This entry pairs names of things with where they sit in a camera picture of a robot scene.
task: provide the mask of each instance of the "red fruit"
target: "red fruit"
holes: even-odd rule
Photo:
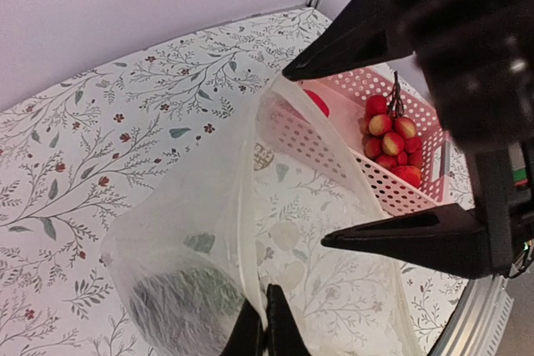
[[[381,95],[371,96],[365,104],[365,113],[369,117],[377,114],[387,114],[387,100]]]
[[[395,132],[405,140],[411,139],[417,135],[417,127],[411,118],[398,117],[395,119]]]
[[[358,118],[358,124],[360,125],[360,131],[361,133],[364,133],[365,135],[369,135],[370,132],[369,132],[369,121],[370,121],[370,117],[362,117],[362,118]]]
[[[417,168],[423,168],[423,151],[416,150],[408,157],[408,164]]]
[[[376,158],[375,163],[382,166],[386,170],[391,170],[397,166],[397,162],[393,156],[388,156],[387,154],[381,154]]]
[[[393,129],[393,121],[387,114],[378,114],[369,121],[369,132],[381,137]]]
[[[382,140],[382,150],[389,156],[396,156],[404,150],[404,139],[398,133],[387,133]]]
[[[365,155],[370,159],[375,159],[382,153],[382,141],[380,138],[369,138],[365,144]]]
[[[416,188],[421,186],[421,171],[417,167],[399,166],[393,168],[391,172]]]
[[[317,107],[320,109],[321,112],[323,112],[326,117],[330,116],[330,109],[328,108],[328,106],[326,106],[325,101],[321,99],[321,97],[317,93],[311,92],[309,89],[305,89],[304,92],[310,97],[311,100],[314,101],[315,105],[317,105]]]
[[[361,137],[361,146],[365,148],[367,141],[369,141],[369,139],[371,138],[373,137],[371,137],[370,135],[364,135],[363,137]]]
[[[408,164],[408,155],[406,152],[400,152],[395,156],[395,161],[397,162],[397,166],[405,166]]]
[[[413,153],[416,150],[423,149],[423,141],[421,140],[420,136],[415,136],[411,139],[408,139],[405,141],[404,150],[406,150],[407,153]]]

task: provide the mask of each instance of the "pink plastic basket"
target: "pink plastic basket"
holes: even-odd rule
[[[423,142],[423,183],[417,189],[369,160],[363,153],[363,134],[358,118],[363,117],[365,100],[369,96],[387,96],[390,93],[392,82],[389,79],[370,68],[360,68],[316,81],[305,81],[300,86],[317,93],[326,102],[330,109],[329,120],[349,145],[386,212],[396,216],[447,202],[451,143],[441,130],[432,106],[401,91],[405,115],[416,122]],[[336,182],[343,182],[344,174],[331,165],[328,149],[316,149],[320,138],[308,129],[306,121],[284,108],[279,108],[271,120],[279,135],[277,142],[287,153]]]

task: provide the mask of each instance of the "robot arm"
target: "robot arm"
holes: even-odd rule
[[[284,71],[322,78],[416,52],[441,120],[466,152],[476,207],[446,205],[332,233],[323,244],[479,278],[508,275],[534,238],[534,0],[351,0]],[[507,147],[520,143],[527,185]]]

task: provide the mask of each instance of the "red flower pattern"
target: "red flower pattern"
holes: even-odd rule
[[[373,305],[371,306],[371,309],[375,312],[375,313],[379,313],[382,311],[382,306],[384,306],[384,304],[382,302],[373,302]]]
[[[108,186],[108,183],[109,183],[109,178],[106,177],[105,175],[103,177],[100,177],[100,179],[98,180],[98,185],[100,185],[101,187]]]
[[[205,133],[213,133],[214,131],[215,131],[215,127],[212,124],[204,125]]]
[[[271,260],[275,255],[275,251],[269,246],[265,250],[264,260]]]
[[[30,310],[29,308],[26,309],[26,312],[24,313],[24,317],[28,320],[32,320],[35,318],[35,310]]]

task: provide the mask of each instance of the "leaf pattern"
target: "leaf pattern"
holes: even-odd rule
[[[170,166],[185,153],[202,151],[208,123],[217,128],[213,135],[231,124],[248,96],[328,23],[302,8],[206,29],[79,73],[0,113],[0,354],[156,354],[120,305],[100,258],[100,240]],[[113,120],[117,115],[120,123]],[[188,131],[173,136],[171,130],[181,128]],[[272,161],[267,156],[259,155],[262,168]],[[463,166],[460,153],[452,160],[453,167]],[[453,193],[469,198],[465,182],[455,179]],[[302,178],[300,190],[336,194],[319,177]],[[309,216],[298,199],[280,202],[276,212],[288,221]],[[306,282],[311,292],[317,282],[317,293],[324,293],[328,278],[306,281],[306,266],[315,260],[306,246],[290,248],[292,240],[285,238],[283,246],[295,266],[305,266],[299,284]],[[200,251],[210,250],[210,241],[197,243]],[[280,252],[274,244],[265,247],[258,262],[271,263]],[[442,296],[452,310],[448,300],[463,287],[452,279],[446,283],[431,290],[448,293]],[[367,315],[372,312],[357,318],[363,322]],[[447,318],[442,309],[442,321]]]
[[[58,146],[58,141],[59,141],[59,133],[57,133],[56,136],[52,138],[48,146],[54,149],[56,146]]]
[[[187,237],[184,245],[196,252],[209,254],[215,244],[215,236],[209,233],[201,233],[192,237]]]
[[[284,181],[285,175],[289,171],[287,164],[276,164],[276,174],[278,175],[278,182]]]
[[[191,131],[191,128],[173,128],[169,130],[171,138],[178,139]]]

